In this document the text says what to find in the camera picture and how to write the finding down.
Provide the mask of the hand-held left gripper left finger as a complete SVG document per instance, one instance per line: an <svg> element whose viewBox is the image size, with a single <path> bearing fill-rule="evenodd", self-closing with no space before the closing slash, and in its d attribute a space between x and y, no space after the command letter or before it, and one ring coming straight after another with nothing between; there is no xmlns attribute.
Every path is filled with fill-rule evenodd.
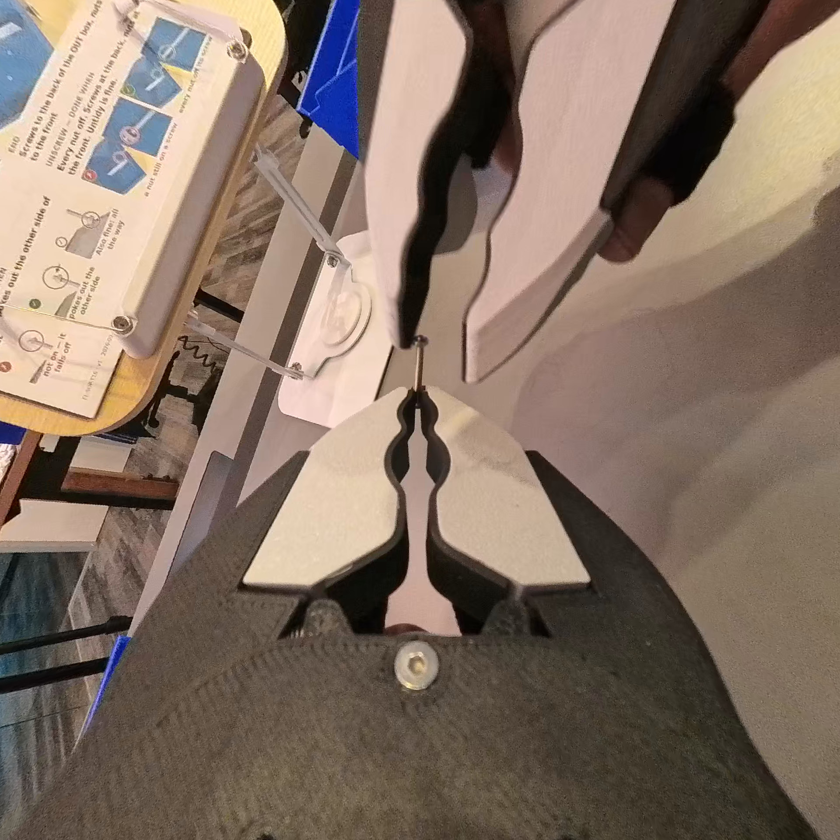
<svg viewBox="0 0 840 840"><path fill-rule="evenodd" d="M400 386L301 453L240 594L286 599L292 622L331 601L357 634L382 634L410 558L402 481L412 434L413 390Z"/></svg>

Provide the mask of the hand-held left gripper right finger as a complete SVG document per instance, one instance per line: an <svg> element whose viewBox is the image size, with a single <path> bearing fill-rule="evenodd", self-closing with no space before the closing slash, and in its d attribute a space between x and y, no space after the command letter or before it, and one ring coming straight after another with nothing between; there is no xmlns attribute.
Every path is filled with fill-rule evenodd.
<svg viewBox="0 0 840 840"><path fill-rule="evenodd" d="M436 386L422 393L428 578L463 634L507 601L584 592L592 578L525 449Z"/></svg>

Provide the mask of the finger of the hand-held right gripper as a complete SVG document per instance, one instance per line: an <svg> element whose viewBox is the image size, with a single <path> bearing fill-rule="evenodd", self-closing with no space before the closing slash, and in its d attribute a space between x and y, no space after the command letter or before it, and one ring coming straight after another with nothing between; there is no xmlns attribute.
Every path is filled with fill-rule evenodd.
<svg viewBox="0 0 840 840"><path fill-rule="evenodd" d="M480 120L479 66L457 2L362 2L360 155L366 220L384 321L412 343L433 257L457 251L478 213L467 150Z"/></svg>
<svg viewBox="0 0 840 840"><path fill-rule="evenodd" d="M531 340L613 227L611 211L768 2L505 2L521 162L465 311L463 379Z"/></svg>

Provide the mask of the person's right hand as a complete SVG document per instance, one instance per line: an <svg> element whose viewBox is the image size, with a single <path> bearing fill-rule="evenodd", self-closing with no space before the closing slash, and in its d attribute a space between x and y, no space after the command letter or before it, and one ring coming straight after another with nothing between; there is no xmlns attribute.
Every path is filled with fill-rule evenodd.
<svg viewBox="0 0 840 840"><path fill-rule="evenodd" d="M647 175L639 178L614 216L612 232L598 255L613 264L635 259L674 201L666 183Z"/></svg>

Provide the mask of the clear acrylic board stand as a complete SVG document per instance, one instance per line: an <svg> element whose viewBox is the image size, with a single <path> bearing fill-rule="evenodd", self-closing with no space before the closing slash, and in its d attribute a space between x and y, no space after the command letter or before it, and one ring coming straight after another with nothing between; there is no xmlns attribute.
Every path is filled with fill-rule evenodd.
<svg viewBox="0 0 840 840"><path fill-rule="evenodd" d="M189 330L217 342L227 350L244 355L277 374L282 380L315 382L331 361L350 352L367 330L373 312L368 287L353 278L351 260L338 241L322 225L299 191L283 175L277 158L257 146L253 162L257 172L292 208L301 224L322 252L322 266L297 331L291 352L291 365L281 365L224 336L190 311L185 325Z"/></svg>

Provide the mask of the brown wooden table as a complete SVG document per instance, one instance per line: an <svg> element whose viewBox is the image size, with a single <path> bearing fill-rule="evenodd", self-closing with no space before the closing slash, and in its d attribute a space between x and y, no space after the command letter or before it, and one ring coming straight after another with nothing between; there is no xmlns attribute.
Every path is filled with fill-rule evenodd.
<svg viewBox="0 0 840 840"><path fill-rule="evenodd" d="M71 466L81 441L59 437L56 448L41 447L41 433L26 431L2 481L1 523L21 512L22 501L77 503L107 508L171 511L180 482L153 477Z"/></svg>

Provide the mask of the printed instruction board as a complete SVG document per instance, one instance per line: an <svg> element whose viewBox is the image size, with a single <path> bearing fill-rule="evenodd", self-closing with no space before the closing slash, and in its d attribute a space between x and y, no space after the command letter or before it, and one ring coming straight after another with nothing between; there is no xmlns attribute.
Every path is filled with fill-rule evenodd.
<svg viewBox="0 0 840 840"><path fill-rule="evenodd" d="M286 59L276 2L2 2L2 421L140 406Z"/></svg>

